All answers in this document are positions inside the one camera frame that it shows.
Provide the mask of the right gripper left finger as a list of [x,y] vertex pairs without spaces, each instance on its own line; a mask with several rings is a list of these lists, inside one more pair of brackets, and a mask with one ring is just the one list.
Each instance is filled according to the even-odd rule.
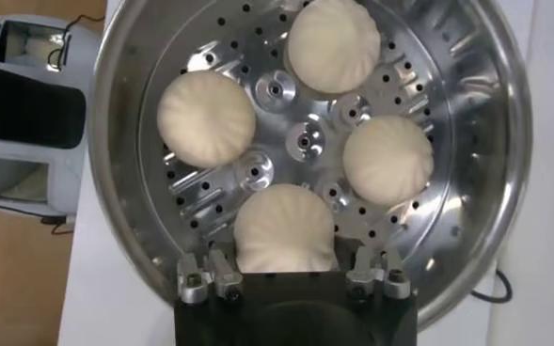
[[185,304],[202,304],[214,295],[228,302],[243,296],[243,275],[235,271],[220,249],[213,249],[205,260],[205,267],[198,265],[194,254],[184,254],[178,262],[177,289]]

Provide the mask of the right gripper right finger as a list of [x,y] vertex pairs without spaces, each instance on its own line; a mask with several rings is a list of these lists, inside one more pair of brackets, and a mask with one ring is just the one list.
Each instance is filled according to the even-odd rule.
[[346,289],[352,296],[365,300],[375,292],[377,284],[390,299],[404,300],[411,295],[411,283],[404,272],[397,249],[374,250],[360,246],[353,268],[345,274]]

